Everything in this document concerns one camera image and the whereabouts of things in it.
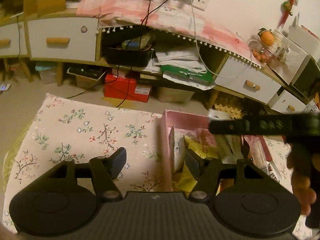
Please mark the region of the person right hand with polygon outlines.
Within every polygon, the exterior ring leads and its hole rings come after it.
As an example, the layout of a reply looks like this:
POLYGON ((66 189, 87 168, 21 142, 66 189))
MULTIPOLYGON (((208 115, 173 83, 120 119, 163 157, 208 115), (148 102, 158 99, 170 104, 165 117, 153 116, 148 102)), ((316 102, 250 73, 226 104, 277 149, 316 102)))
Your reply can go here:
POLYGON ((291 186, 293 194, 297 197, 301 205, 301 215, 309 216, 311 205, 317 199, 317 193, 311 188, 311 180, 307 176, 310 161, 319 171, 319 153, 314 153, 312 157, 308 154, 304 157, 298 145, 291 144, 291 151, 287 156, 287 168, 292 169, 291 186))

